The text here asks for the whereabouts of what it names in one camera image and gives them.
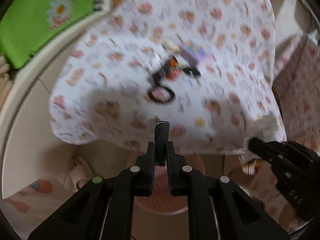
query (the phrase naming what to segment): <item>black oval object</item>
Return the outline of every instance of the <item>black oval object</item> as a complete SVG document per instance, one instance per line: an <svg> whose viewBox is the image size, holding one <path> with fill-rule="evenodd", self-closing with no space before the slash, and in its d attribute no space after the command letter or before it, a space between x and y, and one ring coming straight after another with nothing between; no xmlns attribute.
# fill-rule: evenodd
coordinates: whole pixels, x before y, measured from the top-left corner
<svg viewBox="0 0 320 240"><path fill-rule="evenodd" d="M201 76L200 71L197 70L196 68L186 67L186 68L183 68L182 71L190 77L197 78Z"/></svg>

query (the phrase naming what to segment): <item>silver screw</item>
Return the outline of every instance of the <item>silver screw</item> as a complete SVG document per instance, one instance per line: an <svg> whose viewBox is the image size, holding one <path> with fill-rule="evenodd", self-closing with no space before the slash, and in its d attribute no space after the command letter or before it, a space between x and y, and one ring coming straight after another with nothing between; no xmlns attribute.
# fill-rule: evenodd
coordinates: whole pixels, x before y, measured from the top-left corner
<svg viewBox="0 0 320 240"><path fill-rule="evenodd" d="M186 165L186 166L183 166L183 167L182 167L182 170L185 171L185 172L190 172L190 171L192 171L192 167Z"/></svg>
<svg viewBox="0 0 320 240"><path fill-rule="evenodd" d="M220 181L223 183L228 183L230 181L230 178L228 176L221 176Z"/></svg>
<svg viewBox="0 0 320 240"><path fill-rule="evenodd" d="M140 171L140 167L139 167L139 166L132 166L132 167L130 168L130 171L131 171L131 172L138 172L138 171Z"/></svg>

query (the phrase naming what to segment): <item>tablecloth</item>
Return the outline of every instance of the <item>tablecloth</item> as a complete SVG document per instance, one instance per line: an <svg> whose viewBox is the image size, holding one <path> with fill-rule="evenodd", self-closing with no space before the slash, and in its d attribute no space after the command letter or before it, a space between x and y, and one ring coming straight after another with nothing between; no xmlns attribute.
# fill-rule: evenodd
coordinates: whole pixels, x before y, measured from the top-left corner
<svg viewBox="0 0 320 240"><path fill-rule="evenodd" d="M159 120L169 121L177 152L239 154L250 122L273 113L275 19L269 0L125 0L87 31L53 89L53 133L84 144L98 139L145 151ZM164 80L176 98L148 97L144 67L161 44L193 41L213 54L198 80Z"/></svg>

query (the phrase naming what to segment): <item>green bag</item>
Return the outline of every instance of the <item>green bag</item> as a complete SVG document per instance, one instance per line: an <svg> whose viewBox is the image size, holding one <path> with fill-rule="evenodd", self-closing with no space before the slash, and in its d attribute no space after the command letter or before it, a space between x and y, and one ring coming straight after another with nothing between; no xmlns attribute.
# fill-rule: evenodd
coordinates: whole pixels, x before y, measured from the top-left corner
<svg viewBox="0 0 320 240"><path fill-rule="evenodd" d="M92 13L94 0L14 0L0 22L0 51L22 68L50 39Z"/></svg>

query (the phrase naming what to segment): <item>black ring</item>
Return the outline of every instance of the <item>black ring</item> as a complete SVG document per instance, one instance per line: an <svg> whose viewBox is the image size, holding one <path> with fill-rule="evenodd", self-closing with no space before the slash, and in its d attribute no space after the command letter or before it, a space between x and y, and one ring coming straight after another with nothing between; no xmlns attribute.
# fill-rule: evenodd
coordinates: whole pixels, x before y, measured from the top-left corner
<svg viewBox="0 0 320 240"><path fill-rule="evenodd" d="M170 98L169 98L167 101L160 101L159 99L156 99L156 98L152 95L152 92L153 92L155 89L158 89L158 88L163 88L163 89L165 89L165 90L169 93ZM169 88L167 88L167 87L156 86L156 87L151 88L151 90L150 90L149 93L148 93L148 97L149 97L152 101L154 101L155 103L167 104L167 103L171 102L172 100L174 100L174 98L176 97L176 95L175 95L175 93L174 93L171 89L169 89Z"/></svg>

